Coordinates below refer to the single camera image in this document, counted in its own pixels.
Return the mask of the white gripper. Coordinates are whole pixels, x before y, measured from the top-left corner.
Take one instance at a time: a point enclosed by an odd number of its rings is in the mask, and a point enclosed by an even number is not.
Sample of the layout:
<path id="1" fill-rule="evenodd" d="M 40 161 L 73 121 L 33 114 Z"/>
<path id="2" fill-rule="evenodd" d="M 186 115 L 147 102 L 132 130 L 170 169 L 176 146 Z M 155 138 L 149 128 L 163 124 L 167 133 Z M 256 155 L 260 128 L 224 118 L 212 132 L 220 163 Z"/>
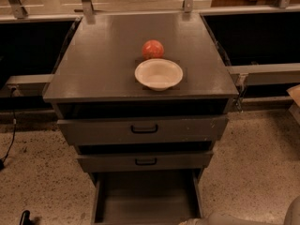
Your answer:
<path id="1" fill-rule="evenodd" d="M 190 218 L 180 222 L 178 225 L 208 225 L 208 220 L 206 218 Z"/>

